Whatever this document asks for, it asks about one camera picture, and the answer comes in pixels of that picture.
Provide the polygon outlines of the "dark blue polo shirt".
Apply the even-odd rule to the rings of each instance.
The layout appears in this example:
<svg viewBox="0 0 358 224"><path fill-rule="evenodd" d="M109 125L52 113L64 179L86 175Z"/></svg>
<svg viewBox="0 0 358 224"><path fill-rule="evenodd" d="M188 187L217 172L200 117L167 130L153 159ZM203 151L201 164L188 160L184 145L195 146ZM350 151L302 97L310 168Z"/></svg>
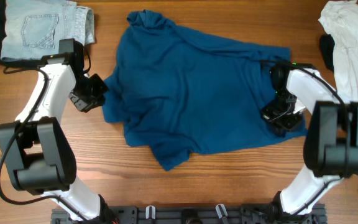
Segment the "dark blue polo shirt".
<svg viewBox="0 0 358 224"><path fill-rule="evenodd" d="M290 49L240 42L179 26L154 11L127 16L116 66L105 83L107 123L122 123L130 146L149 146L165 170L191 153L214 154L304 136L277 135L260 111L275 97L267 60Z"/></svg>

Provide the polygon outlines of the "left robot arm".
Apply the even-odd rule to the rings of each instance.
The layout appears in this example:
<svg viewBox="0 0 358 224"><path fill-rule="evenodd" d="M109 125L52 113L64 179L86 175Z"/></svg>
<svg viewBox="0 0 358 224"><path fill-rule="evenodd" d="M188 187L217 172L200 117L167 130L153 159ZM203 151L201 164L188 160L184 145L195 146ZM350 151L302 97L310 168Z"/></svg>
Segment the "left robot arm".
<svg viewBox="0 0 358 224"><path fill-rule="evenodd" d="M67 223L119 223L103 197L77 176L60 126L67 101L84 113L105 103L108 87L97 74L88 75L88 54L80 42L63 39L58 53L44 55L34 68L39 77L25 108L0 125L0 198L14 205L53 200L67 212Z"/></svg>

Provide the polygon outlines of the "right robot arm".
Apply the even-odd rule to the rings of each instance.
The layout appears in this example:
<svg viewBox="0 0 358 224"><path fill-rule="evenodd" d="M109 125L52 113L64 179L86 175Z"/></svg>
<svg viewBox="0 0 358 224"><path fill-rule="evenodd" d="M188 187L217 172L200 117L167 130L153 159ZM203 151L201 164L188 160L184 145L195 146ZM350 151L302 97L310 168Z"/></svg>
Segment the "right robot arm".
<svg viewBox="0 0 358 224"><path fill-rule="evenodd" d="M326 192L358 174L358 101L344 101L311 64L260 63L272 66L276 97L260 114L276 135L299 127L303 110L311 113L303 168L277 192L266 214L269 223L302 222Z"/></svg>

